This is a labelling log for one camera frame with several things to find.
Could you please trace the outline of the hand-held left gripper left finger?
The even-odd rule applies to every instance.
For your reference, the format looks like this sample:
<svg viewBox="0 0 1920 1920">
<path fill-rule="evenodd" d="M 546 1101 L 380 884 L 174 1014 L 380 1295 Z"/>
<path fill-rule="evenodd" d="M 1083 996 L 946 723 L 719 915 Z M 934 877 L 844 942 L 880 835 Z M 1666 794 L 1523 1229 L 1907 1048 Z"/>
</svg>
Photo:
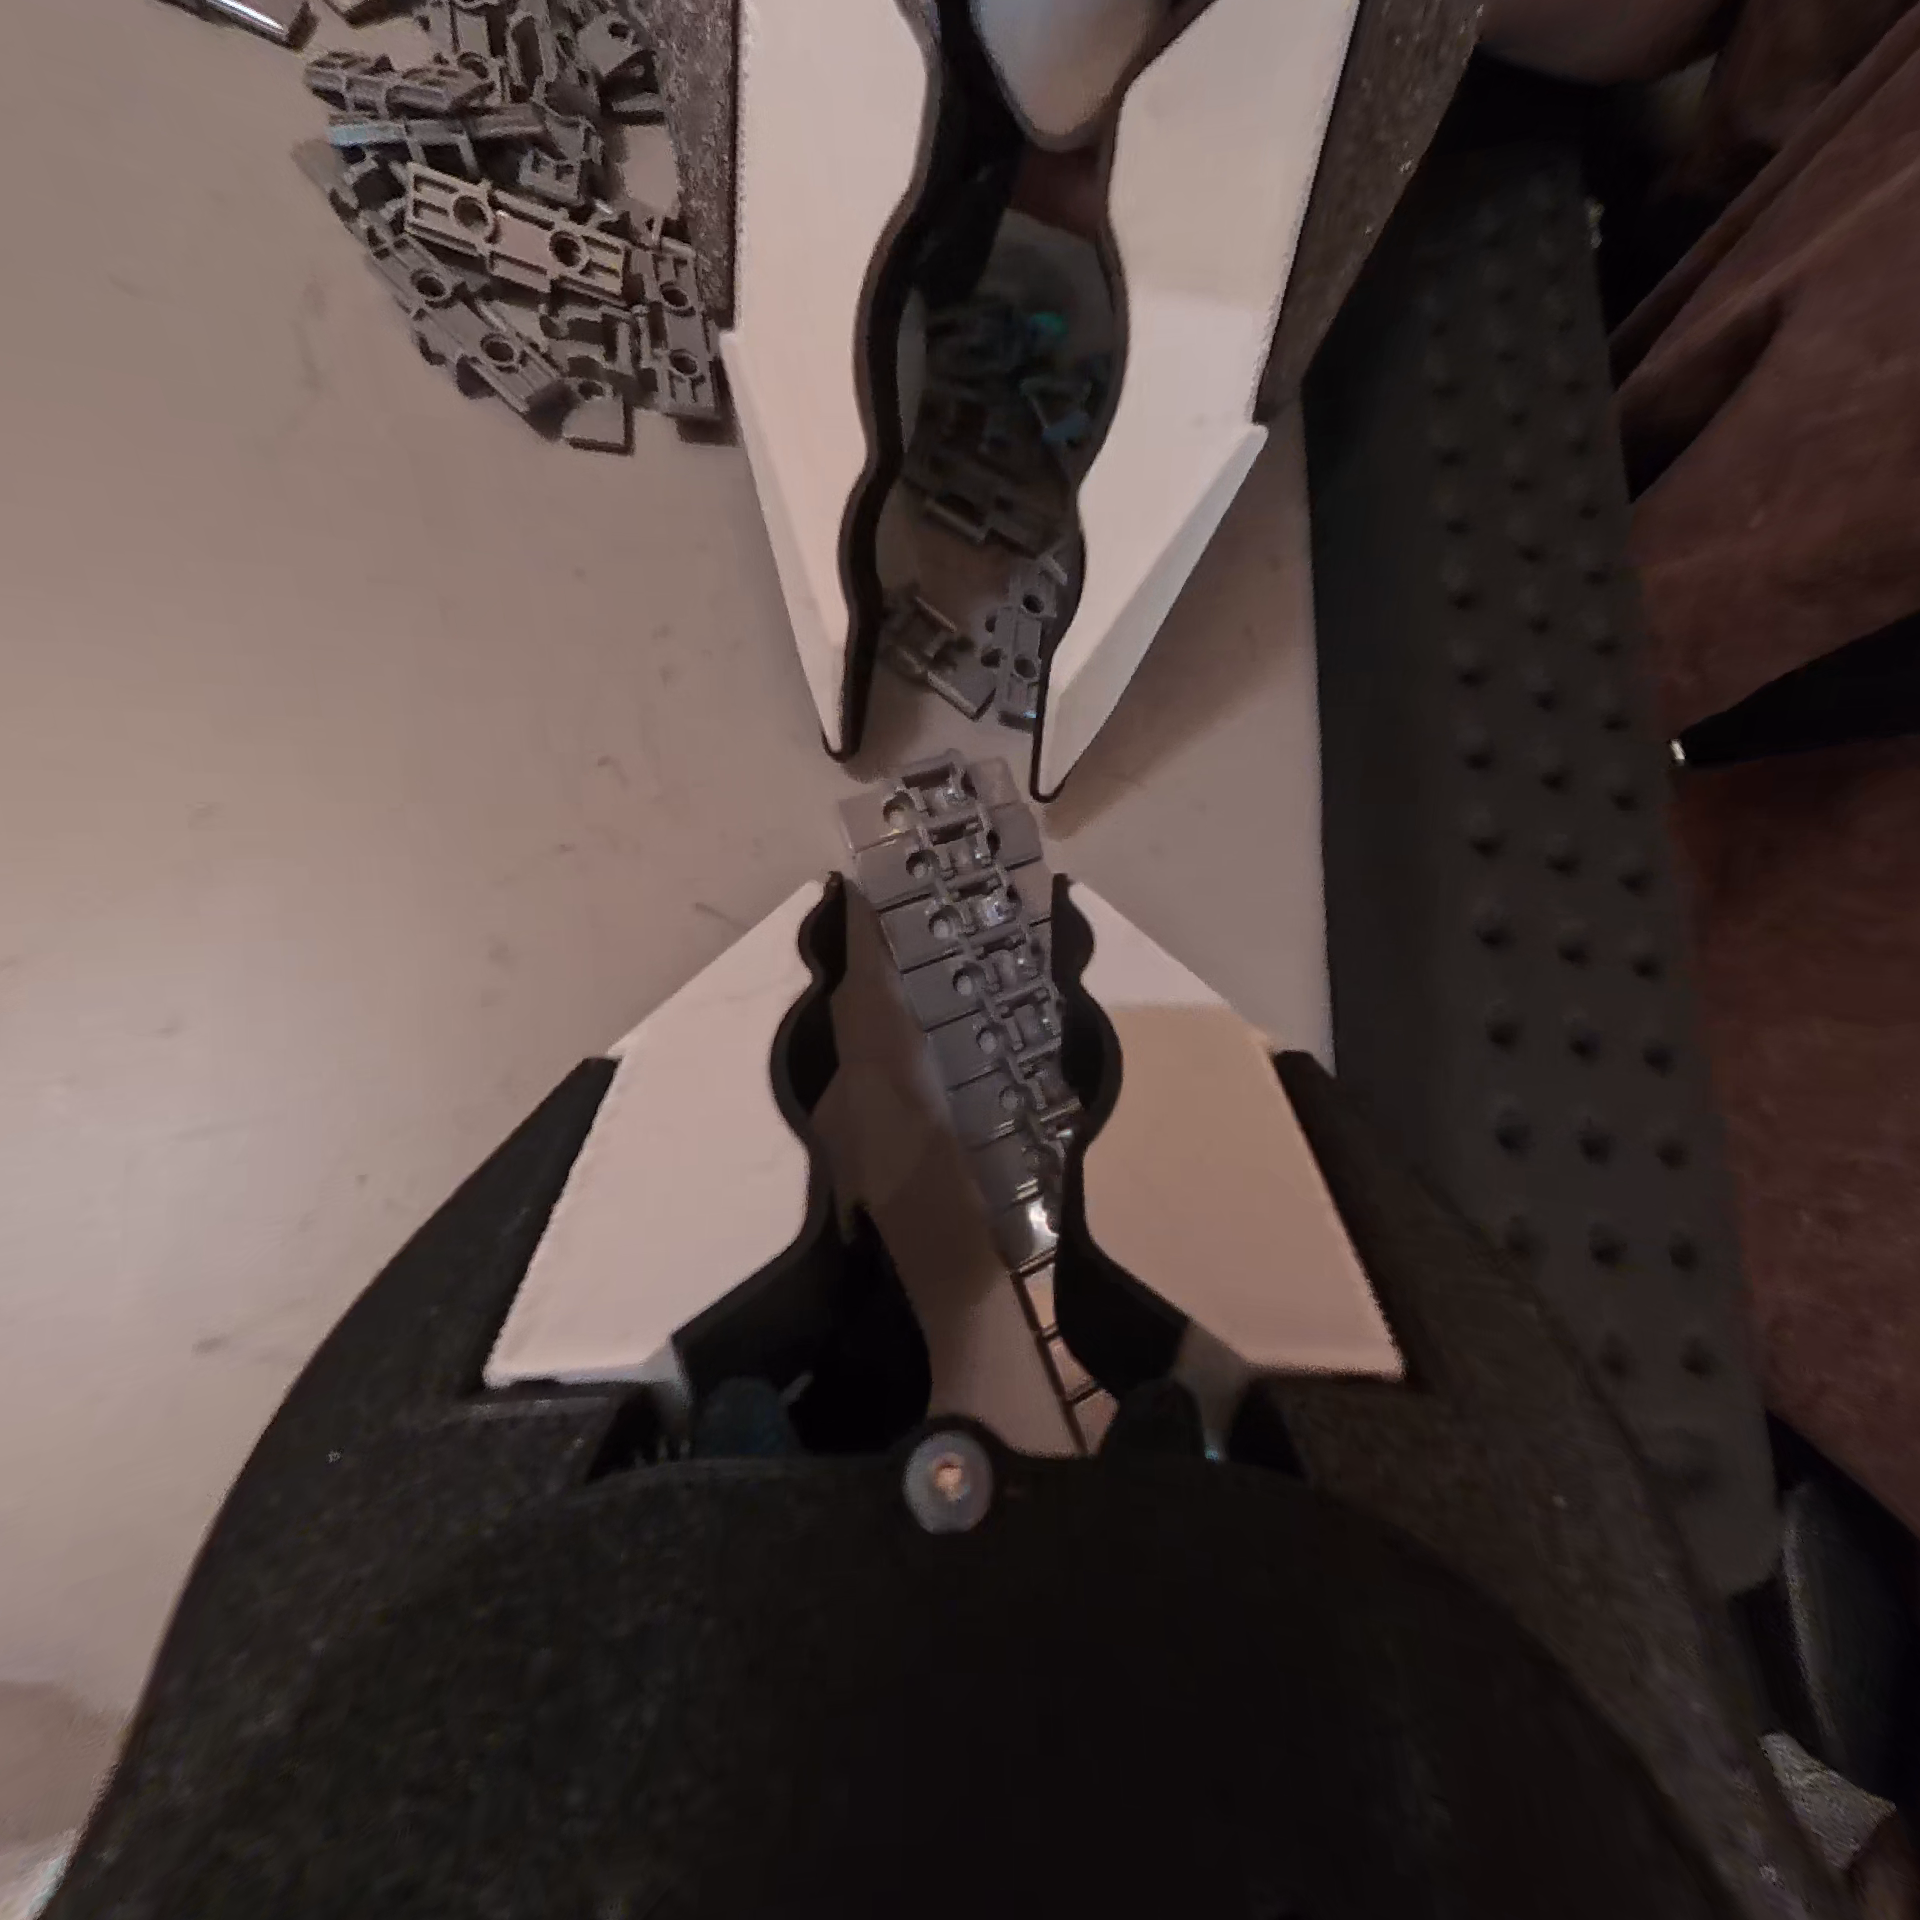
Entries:
<svg viewBox="0 0 1920 1920">
<path fill-rule="evenodd" d="M 486 1382 L 690 1386 L 696 1322 L 801 1242 L 809 1150 L 778 1038 L 824 980 L 803 930 L 841 903 L 838 874 L 803 884 L 614 1044 Z"/>
</svg>

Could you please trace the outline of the pile of grey track pieces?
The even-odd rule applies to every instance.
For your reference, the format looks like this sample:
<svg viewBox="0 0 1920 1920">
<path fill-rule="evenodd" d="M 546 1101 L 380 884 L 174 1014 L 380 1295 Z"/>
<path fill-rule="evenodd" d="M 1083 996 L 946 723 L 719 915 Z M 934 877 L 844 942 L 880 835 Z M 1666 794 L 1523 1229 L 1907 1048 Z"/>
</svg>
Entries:
<svg viewBox="0 0 1920 1920">
<path fill-rule="evenodd" d="M 420 355 L 577 443 L 596 407 L 617 436 L 643 404 L 737 420 L 722 357 L 732 319 L 708 308 L 682 218 L 656 6 L 332 4 L 350 23 L 419 14 L 425 48 L 406 60 L 328 51 L 305 68 L 328 107 L 319 181 Z M 1019 154 L 1041 143 L 984 48 L 976 4 L 922 6 L 938 92 L 924 187 L 884 263 L 902 450 L 883 474 L 876 538 L 914 428 L 899 342 L 924 246 L 970 186 L 990 109 L 1014 119 Z"/>
</svg>

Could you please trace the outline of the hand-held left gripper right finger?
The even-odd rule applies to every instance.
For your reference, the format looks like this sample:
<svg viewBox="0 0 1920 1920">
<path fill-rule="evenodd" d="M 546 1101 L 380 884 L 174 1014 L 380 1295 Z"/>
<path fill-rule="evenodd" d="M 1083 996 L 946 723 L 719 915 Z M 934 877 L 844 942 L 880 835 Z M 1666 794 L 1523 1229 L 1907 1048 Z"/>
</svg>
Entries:
<svg viewBox="0 0 1920 1920">
<path fill-rule="evenodd" d="M 1082 1106 L 1054 1258 L 1067 1350 L 1102 1388 L 1402 1380 L 1266 1032 L 1078 879 L 1052 966 Z"/>
</svg>

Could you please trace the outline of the grey desk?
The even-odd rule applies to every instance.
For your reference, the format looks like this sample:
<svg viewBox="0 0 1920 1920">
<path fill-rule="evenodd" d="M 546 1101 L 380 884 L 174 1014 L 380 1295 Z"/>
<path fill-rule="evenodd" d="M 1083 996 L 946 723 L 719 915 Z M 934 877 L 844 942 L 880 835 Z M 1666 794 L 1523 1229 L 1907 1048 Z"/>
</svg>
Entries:
<svg viewBox="0 0 1920 1920">
<path fill-rule="evenodd" d="M 6 1850 L 74 1831 L 358 1293 L 938 751 L 832 764 L 753 474 L 432 370 L 297 55 L 6 4 Z"/>
</svg>

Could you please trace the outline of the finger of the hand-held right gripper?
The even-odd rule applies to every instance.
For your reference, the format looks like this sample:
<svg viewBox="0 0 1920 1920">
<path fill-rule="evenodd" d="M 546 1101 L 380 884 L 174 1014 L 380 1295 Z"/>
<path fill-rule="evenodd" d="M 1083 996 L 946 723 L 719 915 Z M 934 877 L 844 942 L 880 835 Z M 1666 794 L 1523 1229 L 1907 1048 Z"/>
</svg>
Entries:
<svg viewBox="0 0 1920 1920">
<path fill-rule="evenodd" d="M 727 384 L 831 754 L 865 730 L 873 522 L 902 450 L 887 256 L 924 187 L 938 32 L 922 4 L 737 6 Z"/>
<path fill-rule="evenodd" d="M 1355 2 L 1196 4 L 1128 78 L 1097 248 L 1121 367 L 1078 495 L 1079 595 L 1048 661 L 1032 796 L 1113 717 L 1266 442 L 1258 394 Z"/>
</svg>

